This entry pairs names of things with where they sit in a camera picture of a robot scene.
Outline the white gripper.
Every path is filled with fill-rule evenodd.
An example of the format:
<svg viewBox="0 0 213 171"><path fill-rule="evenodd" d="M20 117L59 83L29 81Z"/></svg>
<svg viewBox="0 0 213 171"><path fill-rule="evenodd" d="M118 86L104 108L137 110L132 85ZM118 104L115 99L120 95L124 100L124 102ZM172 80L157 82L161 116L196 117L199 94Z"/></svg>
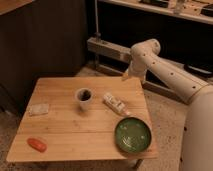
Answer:
<svg viewBox="0 0 213 171"><path fill-rule="evenodd" d="M130 79L131 77L139 77L140 73L135 71L131 66L128 67L128 69L123 73L122 80L125 81L127 79Z"/></svg>

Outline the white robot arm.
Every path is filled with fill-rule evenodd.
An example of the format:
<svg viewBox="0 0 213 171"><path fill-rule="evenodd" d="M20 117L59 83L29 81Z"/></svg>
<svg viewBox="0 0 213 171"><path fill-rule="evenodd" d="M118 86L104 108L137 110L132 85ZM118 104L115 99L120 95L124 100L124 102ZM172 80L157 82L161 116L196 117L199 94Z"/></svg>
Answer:
<svg viewBox="0 0 213 171"><path fill-rule="evenodd" d="M157 39L134 44L123 79L149 70L188 104L179 171L213 171L213 84L160 58L160 49Z"/></svg>

